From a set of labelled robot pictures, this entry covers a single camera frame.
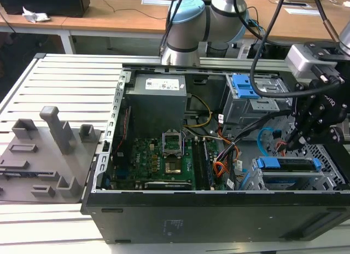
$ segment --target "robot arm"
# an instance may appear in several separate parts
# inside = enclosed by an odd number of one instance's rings
[[[299,149],[304,143],[344,143],[347,125],[344,122],[350,107],[350,22],[338,42],[307,42],[293,45],[286,58],[293,75],[316,77],[309,85],[297,83],[295,91],[319,88],[338,82],[340,87],[323,94],[294,98],[292,116],[294,130],[286,139],[287,150]]]
[[[237,0],[237,5],[239,13],[235,12],[233,0],[212,0],[211,6],[205,6],[201,0],[182,0],[168,34],[161,63],[199,66],[199,42],[228,42],[243,37],[245,30],[237,14],[247,20],[247,5],[244,0]]]

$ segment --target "metal slotted platform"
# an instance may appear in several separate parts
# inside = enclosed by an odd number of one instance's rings
[[[105,130],[122,63],[157,64],[156,57],[55,55],[34,59],[0,104],[0,155],[14,134],[19,118],[45,126],[39,112],[44,105],[60,110],[71,127],[83,123]],[[249,67],[248,60],[202,59],[203,66]],[[287,71],[282,61],[260,61],[269,70]],[[96,154],[102,149],[98,145]],[[35,205],[0,203],[0,253],[349,253],[350,221],[310,242],[226,244],[107,245],[80,204]]]

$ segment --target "motherboard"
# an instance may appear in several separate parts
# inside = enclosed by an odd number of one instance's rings
[[[205,143],[203,154],[198,154],[196,147]],[[167,189],[183,186],[186,190],[202,188],[202,183],[209,187],[214,183],[212,163],[218,154],[216,142],[194,139],[181,140],[181,155],[164,154],[179,148],[176,138],[136,138],[131,145],[127,161],[119,161],[109,171],[110,185],[113,189]],[[207,157],[207,164],[198,162],[198,158]]]

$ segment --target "floor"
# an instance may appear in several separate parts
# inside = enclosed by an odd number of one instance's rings
[[[4,76],[0,77],[0,102],[21,76],[21,73],[36,53],[63,53],[57,39],[43,34],[16,34],[13,44],[3,44],[0,48],[0,61],[3,62]],[[111,38],[112,50],[106,47],[104,37],[75,37],[77,54],[101,55],[158,55],[159,39]],[[205,43],[200,43],[199,53],[205,57]],[[235,58],[238,50],[229,48],[226,57]]]

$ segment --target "green motherboard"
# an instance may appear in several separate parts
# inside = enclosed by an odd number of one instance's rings
[[[161,138],[136,138],[131,146],[127,163],[114,166],[111,184],[115,189],[142,189],[142,184],[149,181],[184,182],[196,189],[196,178],[191,139],[183,141],[182,156],[163,156]],[[206,142],[210,161],[218,154],[214,141]],[[178,139],[167,139],[166,149],[178,149]]]

